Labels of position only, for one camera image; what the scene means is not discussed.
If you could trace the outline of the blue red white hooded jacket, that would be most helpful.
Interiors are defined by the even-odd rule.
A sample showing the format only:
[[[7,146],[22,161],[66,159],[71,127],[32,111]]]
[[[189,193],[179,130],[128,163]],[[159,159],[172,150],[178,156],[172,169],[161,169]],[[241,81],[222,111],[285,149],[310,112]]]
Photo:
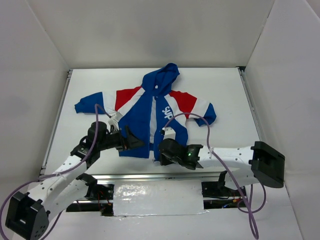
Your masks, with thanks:
[[[119,128],[125,126],[144,146],[119,153],[121,157],[149,158],[159,160],[159,144],[164,136],[161,131],[168,125],[175,131],[175,140],[186,146],[188,130],[186,122],[195,120],[198,126],[211,125],[217,118],[214,106],[208,100],[197,98],[187,92],[172,90],[179,76],[178,66],[168,63],[166,66],[146,74],[140,86],[116,91],[101,91],[85,96],[75,104],[76,113],[93,114],[95,105],[103,109],[98,113],[121,114]]]

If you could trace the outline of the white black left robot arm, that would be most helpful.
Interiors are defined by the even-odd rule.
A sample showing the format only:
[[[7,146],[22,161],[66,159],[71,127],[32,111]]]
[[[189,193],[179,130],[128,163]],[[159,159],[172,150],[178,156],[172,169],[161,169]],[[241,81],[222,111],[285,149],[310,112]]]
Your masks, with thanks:
[[[11,197],[5,226],[26,240],[39,240],[50,222],[79,198],[91,200],[98,194],[98,181],[86,171],[108,149],[119,152],[144,146],[125,126],[109,132],[104,122],[93,122],[79,144],[52,174],[43,175],[38,185],[26,193],[16,191]]]

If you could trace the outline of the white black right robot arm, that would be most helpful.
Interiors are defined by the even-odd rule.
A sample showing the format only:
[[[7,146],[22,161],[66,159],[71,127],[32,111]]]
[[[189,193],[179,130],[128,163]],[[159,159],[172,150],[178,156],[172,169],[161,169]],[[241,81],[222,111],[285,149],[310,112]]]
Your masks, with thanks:
[[[285,156],[263,141],[256,141],[254,146],[214,147],[209,150],[201,144],[182,146],[174,139],[167,138],[158,148],[162,166],[178,164],[189,170],[221,167],[217,157],[221,158],[229,169],[235,169],[232,173],[226,170],[220,173],[217,189],[223,196],[237,189],[233,178],[240,187],[256,183],[275,189],[284,186]]]

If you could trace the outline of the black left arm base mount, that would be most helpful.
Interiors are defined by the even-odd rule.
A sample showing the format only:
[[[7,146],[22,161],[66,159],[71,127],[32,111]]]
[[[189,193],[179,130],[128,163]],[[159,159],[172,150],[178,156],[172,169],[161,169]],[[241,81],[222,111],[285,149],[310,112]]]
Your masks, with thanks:
[[[76,178],[77,181],[83,182],[87,186],[84,198],[94,202],[102,216],[112,216],[113,199],[114,199],[114,184],[99,184],[98,180],[90,174],[82,173]]]

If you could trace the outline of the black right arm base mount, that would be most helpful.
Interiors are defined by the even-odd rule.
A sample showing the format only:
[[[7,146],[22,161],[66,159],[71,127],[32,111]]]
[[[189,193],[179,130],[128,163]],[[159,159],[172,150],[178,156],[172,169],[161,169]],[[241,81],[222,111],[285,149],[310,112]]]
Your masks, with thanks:
[[[205,210],[246,207],[239,191],[225,187],[219,180],[202,181],[201,187]]]

